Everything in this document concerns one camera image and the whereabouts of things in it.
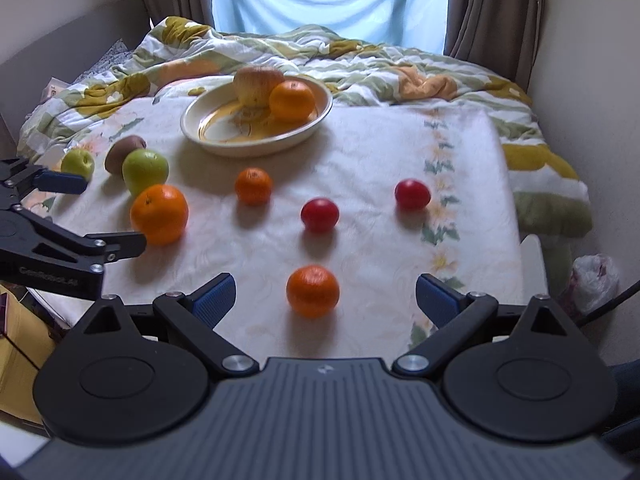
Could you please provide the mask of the small green apple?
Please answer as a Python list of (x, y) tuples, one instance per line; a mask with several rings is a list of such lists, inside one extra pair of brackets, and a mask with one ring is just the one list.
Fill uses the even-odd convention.
[(62, 172), (66, 172), (66, 174), (81, 176), (90, 182), (94, 173), (93, 156), (83, 148), (73, 148), (62, 158), (60, 169)]

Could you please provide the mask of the large orange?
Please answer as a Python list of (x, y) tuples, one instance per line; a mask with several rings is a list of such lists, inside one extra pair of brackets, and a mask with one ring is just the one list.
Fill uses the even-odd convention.
[(189, 205), (182, 192), (169, 184), (156, 184), (140, 193), (130, 208), (134, 229), (152, 246), (166, 246), (183, 236)]

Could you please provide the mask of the large green apple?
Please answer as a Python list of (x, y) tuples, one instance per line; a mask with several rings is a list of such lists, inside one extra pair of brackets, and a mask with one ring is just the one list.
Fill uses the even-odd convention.
[(122, 163), (122, 178), (129, 193), (137, 197), (152, 185), (164, 184), (169, 176), (169, 164), (160, 153), (138, 148)]

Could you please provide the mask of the brown kiwi with sticker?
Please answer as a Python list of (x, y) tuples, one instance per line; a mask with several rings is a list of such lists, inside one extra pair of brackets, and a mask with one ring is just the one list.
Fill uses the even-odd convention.
[(104, 168), (112, 176), (122, 178), (122, 165), (126, 157), (135, 150), (146, 148), (141, 136), (126, 136), (115, 142), (104, 159)]

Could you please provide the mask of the small mandarin orange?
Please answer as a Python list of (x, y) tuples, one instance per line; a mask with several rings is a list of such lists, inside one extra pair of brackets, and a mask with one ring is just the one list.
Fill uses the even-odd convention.
[(246, 168), (235, 179), (234, 190), (238, 200), (247, 206), (262, 206), (270, 201), (272, 180), (260, 168)]

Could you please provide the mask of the cream ceramic fruit bowl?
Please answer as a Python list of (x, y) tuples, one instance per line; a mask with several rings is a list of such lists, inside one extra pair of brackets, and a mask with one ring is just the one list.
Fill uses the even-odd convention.
[(333, 106), (325, 84), (296, 76), (314, 95), (316, 107), (306, 122), (277, 122), (269, 110), (252, 110), (238, 101), (231, 81), (207, 90), (183, 112), (183, 135), (204, 151), (231, 158), (276, 154), (308, 140), (329, 115)]

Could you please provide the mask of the yellow side table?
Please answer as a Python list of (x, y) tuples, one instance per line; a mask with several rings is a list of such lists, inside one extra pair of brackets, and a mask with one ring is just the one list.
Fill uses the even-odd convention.
[(46, 324), (1, 287), (1, 411), (40, 425), (32, 387), (55, 348)]

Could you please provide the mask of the grey bed headboard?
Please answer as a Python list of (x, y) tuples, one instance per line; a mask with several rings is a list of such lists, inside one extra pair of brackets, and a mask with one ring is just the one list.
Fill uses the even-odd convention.
[(50, 79), (71, 82), (116, 41), (132, 49), (149, 30), (143, 0), (119, 0), (49, 32), (2, 62), (1, 154), (15, 154), (21, 125)]

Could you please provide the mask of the white plastic bag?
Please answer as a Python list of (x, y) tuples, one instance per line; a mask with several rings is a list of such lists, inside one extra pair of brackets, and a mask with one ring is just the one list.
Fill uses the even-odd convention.
[(574, 260), (559, 304), (571, 318), (578, 320), (613, 299), (619, 289), (620, 272), (611, 257), (581, 256)]

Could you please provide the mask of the grey patterned pillow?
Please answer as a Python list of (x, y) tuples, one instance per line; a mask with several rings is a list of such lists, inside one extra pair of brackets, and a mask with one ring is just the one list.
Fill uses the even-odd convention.
[(74, 84), (91, 78), (99, 74), (103, 74), (110, 70), (113, 66), (125, 63), (132, 57), (132, 51), (121, 40), (117, 40), (109, 47), (105, 53), (89, 68), (79, 74), (74, 80)]

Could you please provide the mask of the striped floral quilt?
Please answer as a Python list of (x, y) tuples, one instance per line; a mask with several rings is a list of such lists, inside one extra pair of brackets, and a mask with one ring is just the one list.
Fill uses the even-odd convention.
[(196, 90), (210, 89), (214, 77), (232, 75), (245, 65), (314, 78), (340, 105), (426, 104), (427, 125), (438, 131), (445, 128), (443, 107), (477, 106), (497, 129), (520, 230), (582, 238), (592, 229), (587, 185), (550, 150), (532, 101), (517, 84), (473, 63), (346, 39), (319, 25), (273, 36), (232, 34), (168, 16), (145, 35), (129, 60), (85, 76), (37, 106), (21, 126), (18, 154), (35, 159), (55, 144), (82, 139), (134, 99), (159, 99), (165, 87), (186, 79)]

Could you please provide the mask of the wrinkled yellow apple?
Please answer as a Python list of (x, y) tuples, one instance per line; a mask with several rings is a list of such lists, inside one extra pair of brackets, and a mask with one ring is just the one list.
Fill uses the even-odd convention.
[(273, 89), (285, 81), (280, 70), (266, 66), (245, 66), (234, 75), (232, 84), (239, 102), (250, 108), (265, 108)]

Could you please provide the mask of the orange in bowl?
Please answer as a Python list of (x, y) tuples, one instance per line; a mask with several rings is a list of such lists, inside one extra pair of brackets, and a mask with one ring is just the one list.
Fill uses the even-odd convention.
[(316, 99), (311, 88), (297, 80), (281, 82), (269, 96), (270, 112), (282, 122), (302, 122), (315, 107)]

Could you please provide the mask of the right brown curtain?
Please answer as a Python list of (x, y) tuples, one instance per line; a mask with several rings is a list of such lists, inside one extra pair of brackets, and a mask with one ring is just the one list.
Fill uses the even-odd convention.
[(528, 87), (544, 0), (448, 0), (444, 52)]

